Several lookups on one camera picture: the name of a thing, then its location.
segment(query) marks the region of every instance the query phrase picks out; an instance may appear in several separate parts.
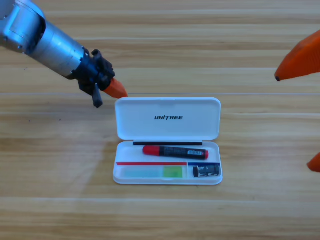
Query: white case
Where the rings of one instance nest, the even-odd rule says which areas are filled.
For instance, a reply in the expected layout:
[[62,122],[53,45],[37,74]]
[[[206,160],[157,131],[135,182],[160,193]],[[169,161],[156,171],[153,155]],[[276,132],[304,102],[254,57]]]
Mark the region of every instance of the white case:
[[[219,146],[212,142],[218,138],[220,129],[221,103],[218,99],[126,97],[116,101],[115,114],[118,136],[124,140],[116,150],[113,169],[116,183],[217,185],[223,180]],[[138,142],[181,143],[165,146],[205,149],[209,156],[206,160],[193,160],[145,155],[144,145],[134,144]],[[185,143],[202,145],[183,145]],[[194,165],[204,164],[219,166],[219,174],[194,177]]]

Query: blue strip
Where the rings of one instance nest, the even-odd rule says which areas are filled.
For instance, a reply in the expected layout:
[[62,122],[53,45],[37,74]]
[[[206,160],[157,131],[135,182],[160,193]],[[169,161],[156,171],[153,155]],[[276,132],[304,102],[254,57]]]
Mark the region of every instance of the blue strip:
[[220,166],[220,163],[218,163],[218,162],[188,162],[187,164],[188,164],[188,166],[199,166],[199,167],[212,166],[212,165]]

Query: unitree logo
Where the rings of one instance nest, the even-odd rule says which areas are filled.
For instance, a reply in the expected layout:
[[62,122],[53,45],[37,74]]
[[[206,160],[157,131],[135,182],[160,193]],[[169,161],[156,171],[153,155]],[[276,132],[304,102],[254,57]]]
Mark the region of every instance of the unitree logo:
[[182,120],[183,116],[155,116],[154,119],[163,119],[163,120]]

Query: orange object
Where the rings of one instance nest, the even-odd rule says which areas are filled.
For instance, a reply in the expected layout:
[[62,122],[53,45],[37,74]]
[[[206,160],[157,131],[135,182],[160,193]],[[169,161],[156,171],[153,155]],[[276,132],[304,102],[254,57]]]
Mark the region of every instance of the orange object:
[[115,78],[111,79],[110,85],[104,90],[104,92],[116,99],[128,97],[125,87]]
[[320,152],[306,165],[311,171],[320,173]]
[[320,72],[320,30],[299,42],[275,72],[282,81]]

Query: red strip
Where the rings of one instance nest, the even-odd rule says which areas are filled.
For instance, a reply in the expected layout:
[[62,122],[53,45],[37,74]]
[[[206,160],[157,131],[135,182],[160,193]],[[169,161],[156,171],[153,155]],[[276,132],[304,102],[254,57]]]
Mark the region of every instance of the red strip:
[[121,161],[121,162],[117,162],[116,163],[117,165],[122,165],[122,166],[125,166],[125,165],[130,165],[130,166],[163,166],[163,165],[178,165],[178,166],[186,166],[187,163],[186,162],[143,162],[143,161],[140,161],[140,162],[126,162],[126,161]]

